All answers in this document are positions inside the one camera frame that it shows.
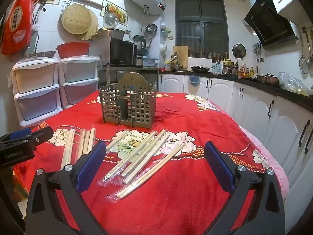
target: wooden cutting board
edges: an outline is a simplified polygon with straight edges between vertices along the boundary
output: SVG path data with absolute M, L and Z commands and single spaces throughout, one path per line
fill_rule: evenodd
M 173 46 L 173 54 L 177 52 L 178 63 L 188 68 L 188 46 Z
M 91 26 L 89 28 L 89 30 L 83 34 L 79 34 L 79 35 L 76 35 L 76 37 L 79 39 L 79 40 L 90 40 L 91 39 L 91 36 L 96 34 L 96 32 L 98 31 L 99 29 L 99 24 L 98 24 L 98 18 L 97 18 L 97 15 L 90 9 L 89 10 L 89 13 L 90 13 L 90 16 L 91 16 Z
M 83 34 L 91 26 L 91 15 L 85 6 L 72 4 L 63 11 L 61 22 L 66 31 L 72 34 Z

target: water heater display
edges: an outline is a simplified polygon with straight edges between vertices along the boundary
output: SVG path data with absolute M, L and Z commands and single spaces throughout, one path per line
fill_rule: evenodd
M 163 6 L 163 4 L 162 4 L 162 3 L 160 3 L 160 4 L 159 4 L 159 7 L 161 8 L 161 10 L 162 10 L 162 11 L 164 11 L 164 10 L 165 10 L 165 7 Z

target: black range hood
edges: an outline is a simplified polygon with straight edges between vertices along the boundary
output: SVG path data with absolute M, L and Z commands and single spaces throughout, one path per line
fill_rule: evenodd
M 277 14 L 273 0 L 256 0 L 245 21 L 259 37 L 264 50 L 298 40 L 290 22 Z

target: red plastic bag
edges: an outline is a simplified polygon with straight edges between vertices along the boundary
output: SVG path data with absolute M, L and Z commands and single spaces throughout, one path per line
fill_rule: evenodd
M 4 29 L 2 54 L 12 55 L 26 47 L 32 33 L 32 0 L 16 0 Z

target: red tablecloth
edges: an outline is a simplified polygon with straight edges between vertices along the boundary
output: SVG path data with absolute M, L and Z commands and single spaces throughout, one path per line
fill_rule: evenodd
M 107 155 L 89 190 L 82 193 L 88 207 L 110 235 L 202 234 L 228 198 L 228 193 L 222 191 L 203 156 L 203 146 L 208 141 L 212 141 L 221 152 L 227 153 L 236 164 L 243 164 L 257 172 L 269 168 L 257 147 L 236 122 L 217 106 L 196 96 L 160 93 L 157 94 L 156 119 L 152 130 L 159 132 L 167 129 L 175 134 L 161 152 L 167 153 L 176 140 L 186 140 L 188 144 L 182 153 L 173 157 L 143 186 L 112 204 L 105 197 L 118 190 L 118 187 L 100 187 L 97 181 L 142 140 L 143 134 L 139 132 L 149 131 L 103 123 L 98 94 L 94 92 L 42 123 L 39 127 L 49 125 L 53 128 L 54 137 L 38 146 L 35 158 L 19 164 L 15 171 L 29 189 L 37 169 L 43 168 L 46 172 L 60 169 L 66 130 L 76 129 L 74 145 L 77 145 L 81 129 L 89 130 L 95 126 L 96 140 L 104 141 L 111 141 L 117 132 L 130 129 L 132 138 L 126 146 Z M 252 193 L 248 194 L 234 227 L 239 226 L 245 218 L 252 196 Z M 61 196 L 59 198 L 69 224 L 77 228 L 64 199 Z

